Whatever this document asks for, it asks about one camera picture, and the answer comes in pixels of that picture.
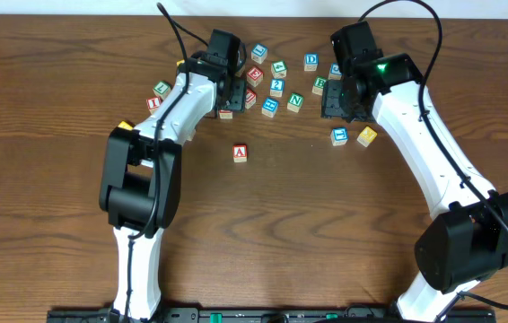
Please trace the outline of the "blue number 2 block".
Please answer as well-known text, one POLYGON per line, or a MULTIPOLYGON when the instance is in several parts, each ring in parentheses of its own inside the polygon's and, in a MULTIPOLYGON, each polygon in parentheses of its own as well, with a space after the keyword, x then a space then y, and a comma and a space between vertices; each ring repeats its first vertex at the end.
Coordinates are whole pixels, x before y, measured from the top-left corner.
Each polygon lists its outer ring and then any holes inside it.
POLYGON ((272 79, 270 84, 270 96, 281 98, 284 93, 285 80, 284 79, 272 79))

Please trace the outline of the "red letter A block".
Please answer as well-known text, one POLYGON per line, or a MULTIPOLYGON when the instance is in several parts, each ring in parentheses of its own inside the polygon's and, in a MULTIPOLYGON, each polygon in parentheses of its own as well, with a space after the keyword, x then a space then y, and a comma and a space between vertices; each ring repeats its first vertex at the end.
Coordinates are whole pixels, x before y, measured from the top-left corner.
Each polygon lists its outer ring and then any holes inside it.
POLYGON ((246 162, 248 160, 248 148, 245 144, 237 144, 232 147, 234 162, 246 162))

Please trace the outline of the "red letter I block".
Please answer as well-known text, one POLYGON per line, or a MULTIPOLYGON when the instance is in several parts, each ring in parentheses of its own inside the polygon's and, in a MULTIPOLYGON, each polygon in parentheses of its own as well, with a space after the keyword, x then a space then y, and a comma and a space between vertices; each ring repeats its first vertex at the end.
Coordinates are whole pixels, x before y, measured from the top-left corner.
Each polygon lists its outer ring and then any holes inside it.
POLYGON ((153 97, 151 99, 146 100, 147 108, 150 114, 153 114, 158 108, 160 108, 162 104, 162 99, 160 97, 153 97))

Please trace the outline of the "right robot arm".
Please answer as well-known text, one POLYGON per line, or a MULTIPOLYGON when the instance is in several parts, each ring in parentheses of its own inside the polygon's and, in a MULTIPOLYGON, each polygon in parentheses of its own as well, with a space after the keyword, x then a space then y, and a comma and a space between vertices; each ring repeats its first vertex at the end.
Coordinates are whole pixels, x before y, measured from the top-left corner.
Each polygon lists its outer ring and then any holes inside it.
POLYGON ((493 322, 491 310, 456 310, 457 301, 508 267, 508 192, 472 165, 434 108, 407 54, 377 47, 367 22, 334 32, 338 77, 324 85, 321 115, 375 122, 413 172, 432 221, 414 246, 418 274, 392 308, 366 321, 493 322))

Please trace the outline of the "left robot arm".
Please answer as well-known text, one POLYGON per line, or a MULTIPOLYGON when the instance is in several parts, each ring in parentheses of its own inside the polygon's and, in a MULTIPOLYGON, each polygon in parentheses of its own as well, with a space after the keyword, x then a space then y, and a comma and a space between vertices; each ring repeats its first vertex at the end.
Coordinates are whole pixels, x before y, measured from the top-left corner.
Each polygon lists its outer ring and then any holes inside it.
POLYGON ((237 36, 214 30, 206 50, 184 57, 172 89, 149 118, 111 131, 99 197, 118 244, 110 321, 154 318, 162 297, 162 235, 180 202, 183 145, 204 116, 219 109, 244 111, 246 82, 237 72, 245 58, 237 36))

